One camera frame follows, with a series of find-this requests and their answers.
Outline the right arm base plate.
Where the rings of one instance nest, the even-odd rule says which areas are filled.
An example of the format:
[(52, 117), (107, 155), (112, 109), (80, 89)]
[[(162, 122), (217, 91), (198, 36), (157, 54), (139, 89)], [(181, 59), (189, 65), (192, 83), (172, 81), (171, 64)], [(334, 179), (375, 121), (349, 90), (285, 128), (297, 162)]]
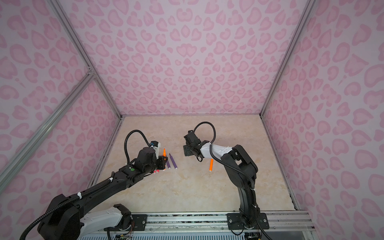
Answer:
[(229, 230), (269, 230), (270, 225), (266, 213), (260, 213), (255, 219), (249, 219), (240, 213), (226, 214)]

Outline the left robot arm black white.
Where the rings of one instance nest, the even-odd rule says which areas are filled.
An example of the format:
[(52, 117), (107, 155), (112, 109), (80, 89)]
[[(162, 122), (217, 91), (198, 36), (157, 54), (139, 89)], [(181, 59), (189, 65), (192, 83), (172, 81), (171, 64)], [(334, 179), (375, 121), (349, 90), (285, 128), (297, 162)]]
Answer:
[(131, 230), (134, 226), (132, 213), (123, 204), (100, 212), (92, 212), (92, 209), (154, 171), (165, 169), (167, 161), (168, 157), (158, 156), (154, 148), (145, 147), (132, 163), (99, 184), (68, 197), (55, 197), (39, 222), (38, 233), (45, 240), (76, 240), (106, 228)]

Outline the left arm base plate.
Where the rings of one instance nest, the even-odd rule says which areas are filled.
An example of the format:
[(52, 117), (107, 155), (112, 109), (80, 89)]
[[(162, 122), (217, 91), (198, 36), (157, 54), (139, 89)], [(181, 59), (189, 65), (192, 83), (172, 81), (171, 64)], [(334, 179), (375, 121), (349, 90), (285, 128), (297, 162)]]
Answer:
[(145, 214), (123, 215), (116, 226), (104, 228), (104, 231), (144, 231), (147, 224), (147, 218), (148, 215)]

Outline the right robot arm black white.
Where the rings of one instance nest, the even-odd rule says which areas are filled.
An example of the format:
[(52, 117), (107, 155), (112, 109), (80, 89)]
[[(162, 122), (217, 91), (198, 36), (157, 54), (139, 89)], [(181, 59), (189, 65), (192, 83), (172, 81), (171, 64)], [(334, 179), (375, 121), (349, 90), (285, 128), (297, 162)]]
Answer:
[(194, 131), (184, 136), (186, 157), (194, 156), (198, 161), (213, 159), (223, 165), (230, 181), (238, 188), (240, 196), (241, 222), (247, 229), (257, 225), (260, 208), (257, 204), (255, 181), (258, 167), (241, 145), (223, 147), (209, 141), (201, 141)]

